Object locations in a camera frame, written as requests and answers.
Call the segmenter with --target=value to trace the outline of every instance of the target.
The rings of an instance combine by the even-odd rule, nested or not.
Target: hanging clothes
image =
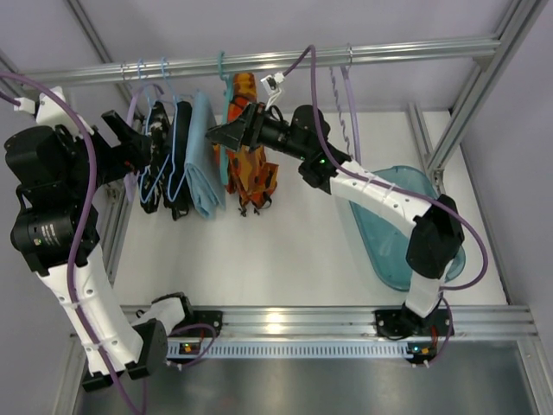
[[[256,81],[253,73],[237,73],[233,79],[234,95],[228,109],[228,122],[236,119],[249,102],[257,101]],[[215,146],[215,154],[219,161],[219,145]],[[277,188],[278,164],[267,163],[263,146],[250,152],[243,146],[239,151],[226,150],[228,155],[229,181],[226,191],[229,194],[238,192],[240,213],[246,216],[247,206],[251,202],[254,212],[268,208],[272,203],[270,198]]]

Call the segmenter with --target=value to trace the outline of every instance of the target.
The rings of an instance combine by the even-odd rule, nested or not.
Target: metal rack
[[[79,0],[66,0],[66,3],[93,45],[99,59],[104,63],[94,67],[22,72],[47,85],[117,84],[119,93],[125,100],[128,100],[129,94],[125,83],[137,80],[137,64],[112,63],[109,53],[99,39]],[[351,48],[319,48],[317,66],[365,65],[460,57],[474,59],[477,65],[454,103],[449,124],[436,146],[433,147],[428,139],[421,109],[417,105],[411,104],[408,110],[424,171],[443,191],[442,173],[449,158],[459,147],[467,128],[546,3],[547,0],[512,0],[498,27],[489,36],[365,45]],[[230,73],[279,70],[288,67],[300,53],[301,51],[291,51],[226,56],[222,64],[224,69]],[[308,64],[308,61],[304,61],[299,67],[307,67]],[[7,57],[1,54],[0,67],[12,72],[18,71]],[[146,61],[140,68],[145,79],[156,80],[162,77],[160,61]],[[168,77],[185,78],[216,75],[219,70],[217,59],[213,57],[169,60],[166,72]],[[2,83],[0,87],[17,95],[26,93],[21,86],[14,83]],[[102,231],[102,243],[106,270],[112,281],[117,269],[122,236],[129,217],[130,206],[120,188],[111,188],[110,192],[111,203]],[[130,313],[133,310],[133,308],[125,308],[125,311]],[[371,307],[227,308],[224,309],[226,313],[225,326],[218,341],[219,357],[238,357],[236,350],[231,353],[231,349],[224,348],[225,346],[247,347],[246,350],[264,348],[264,351],[278,346],[287,350],[285,353],[288,353],[289,348],[297,346],[298,342],[304,342],[306,339],[310,342],[320,342],[322,348],[331,348],[337,344],[346,344],[348,347],[357,348],[367,344],[377,345],[379,339],[375,336],[376,322],[373,311]],[[537,329],[527,307],[454,307],[453,314],[457,335],[452,338],[452,342],[516,342],[540,413],[553,413],[553,395],[551,394],[553,380],[537,337]],[[394,351],[401,354],[403,352],[402,344],[398,343],[396,346]],[[300,348],[299,353],[312,353],[305,352],[305,350],[307,349]],[[365,354],[362,357],[382,357],[381,353],[374,354],[371,349],[368,350],[368,352],[363,352]],[[357,349],[355,353],[357,354],[348,354],[344,357],[358,356],[359,350]],[[334,353],[333,356],[339,357],[339,354]],[[82,347],[79,345],[78,339],[72,337],[68,346],[66,370],[60,384],[54,413],[73,412],[84,363],[85,354]]]

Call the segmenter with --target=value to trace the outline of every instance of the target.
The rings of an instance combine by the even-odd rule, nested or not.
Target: white board
[[[446,112],[431,116],[429,129],[439,132]],[[343,149],[337,117],[331,124],[331,142]],[[407,164],[420,167],[407,118],[402,112],[359,115],[363,164],[371,170]],[[273,205],[260,216],[240,216],[235,195],[226,198],[226,211],[215,220],[196,212],[173,222],[167,209],[147,215],[138,201],[130,214],[115,290],[121,304],[147,304],[156,297],[183,291],[196,305],[322,306],[393,305],[404,300],[380,282],[362,246],[347,204],[310,188],[297,173],[299,162],[267,151],[280,164]],[[472,208],[474,194],[464,166],[457,188],[448,192],[461,214],[484,233]],[[473,278],[480,256],[467,236],[467,264],[455,280]],[[485,281],[472,290],[455,293],[453,304],[504,304],[495,265]]]

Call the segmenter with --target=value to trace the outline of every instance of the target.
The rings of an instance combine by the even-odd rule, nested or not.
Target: blue towel
[[[187,156],[184,162],[190,194],[196,210],[207,219],[215,216],[215,208],[225,208],[225,188],[212,144],[206,139],[208,128],[216,125],[209,98],[198,91],[194,97],[192,119],[188,131]]]

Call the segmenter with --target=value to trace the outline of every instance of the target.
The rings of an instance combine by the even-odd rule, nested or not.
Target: teal plastic tray
[[[428,177],[412,167],[396,166],[391,169],[375,171],[374,174],[401,188],[433,198],[438,197]],[[408,291],[413,271],[405,259],[409,244],[407,237],[373,212],[353,202],[350,202],[350,205],[365,249],[378,277],[394,290]],[[451,281],[459,276],[464,267],[465,251],[461,247],[449,268],[446,281]]]

